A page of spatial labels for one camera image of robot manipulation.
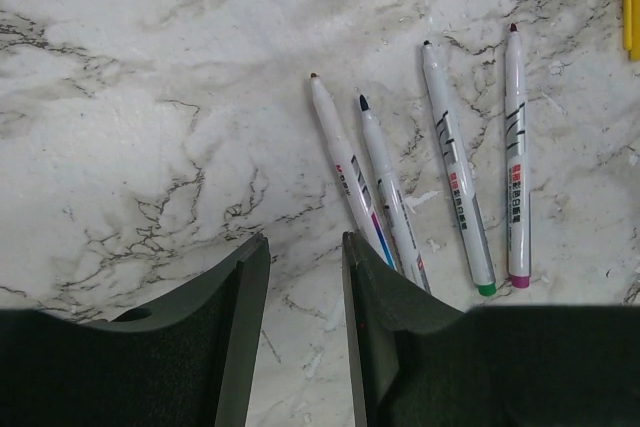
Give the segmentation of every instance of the marker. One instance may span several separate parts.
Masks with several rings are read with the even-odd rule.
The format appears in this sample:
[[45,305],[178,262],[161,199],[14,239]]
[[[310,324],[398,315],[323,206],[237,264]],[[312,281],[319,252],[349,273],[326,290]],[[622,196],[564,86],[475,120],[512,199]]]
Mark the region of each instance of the marker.
[[373,114],[364,95],[360,96],[362,110],[362,128],[364,140],[369,150],[378,191],[384,206],[384,212],[391,228],[398,258],[405,275],[418,287],[431,293],[427,275],[424,272],[422,256],[416,246],[415,236],[404,205],[400,181],[391,164],[391,157],[384,141],[380,122]]
[[507,246],[511,284],[529,287],[531,277],[531,215],[529,160],[525,139],[527,84],[524,54],[516,24],[511,24],[506,54],[504,101],[507,143]]
[[389,243],[382,232],[382,224],[373,205],[371,192],[360,170],[356,154],[342,128],[331,94],[325,89],[320,77],[316,74],[311,74],[311,92],[313,93],[313,104],[327,139],[329,152],[333,158],[342,188],[347,195],[356,224],[378,255],[382,259],[386,259],[389,267],[395,270],[396,266],[391,256]]
[[444,68],[436,60],[431,43],[427,40],[423,47],[424,77],[429,90],[429,98],[436,123],[436,135],[442,149],[453,206],[462,233],[471,277],[484,296],[496,293],[496,277],[489,255],[487,239],[484,235],[478,200],[471,180],[469,162],[464,151],[455,105],[449,97],[449,87],[445,80]]

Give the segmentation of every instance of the marker with green end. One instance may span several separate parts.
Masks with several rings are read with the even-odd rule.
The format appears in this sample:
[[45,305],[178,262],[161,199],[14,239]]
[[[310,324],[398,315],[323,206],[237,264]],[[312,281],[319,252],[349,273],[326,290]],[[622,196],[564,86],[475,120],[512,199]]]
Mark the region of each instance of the marker with green end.
[[429,41],[423,48],[424,77],[436,123],[436,135],[442,149],[447,178],[451,188],[453,208],[462,234],[471,278],[481,295],[496,293],[496,276],[484,235],[482,216],[471,180],[469,162],[464,151],[456,106],[451,101],[442,63],[437,60]]

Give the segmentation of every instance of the yellow object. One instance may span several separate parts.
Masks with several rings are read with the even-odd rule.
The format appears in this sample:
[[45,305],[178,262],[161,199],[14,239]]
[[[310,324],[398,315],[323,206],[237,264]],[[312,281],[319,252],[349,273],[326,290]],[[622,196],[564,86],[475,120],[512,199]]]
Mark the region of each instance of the yellow object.
[[624,48],[631,60],[640,60],[640,0],[624,2]]

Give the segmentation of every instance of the magenta end cap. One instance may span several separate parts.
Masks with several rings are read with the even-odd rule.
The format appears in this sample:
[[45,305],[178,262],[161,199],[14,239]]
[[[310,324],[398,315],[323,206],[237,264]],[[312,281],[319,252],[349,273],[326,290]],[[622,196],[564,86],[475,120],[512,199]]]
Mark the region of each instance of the magenta end cap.
[[513,285],[516,289],[526,289],[529,287],[529,279],[530,277],[519,277],[517,275],[511,276],[511,285]]

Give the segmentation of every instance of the marble surface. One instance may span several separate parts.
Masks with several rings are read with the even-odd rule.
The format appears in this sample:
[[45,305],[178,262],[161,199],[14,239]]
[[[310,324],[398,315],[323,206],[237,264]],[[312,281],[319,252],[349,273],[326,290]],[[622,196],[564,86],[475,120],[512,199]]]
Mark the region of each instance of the marble surface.
[[[528,51],[533,285],[504,283],[503,54]],[[469,281],[419,44],[441,45],[501,284]],[[0,0],[0,304],[112,318],[265,233],[249,426],[353,425],[340,237],[307,79],[384,122],[434,295],[640,303],[640,63],[621,0]]]

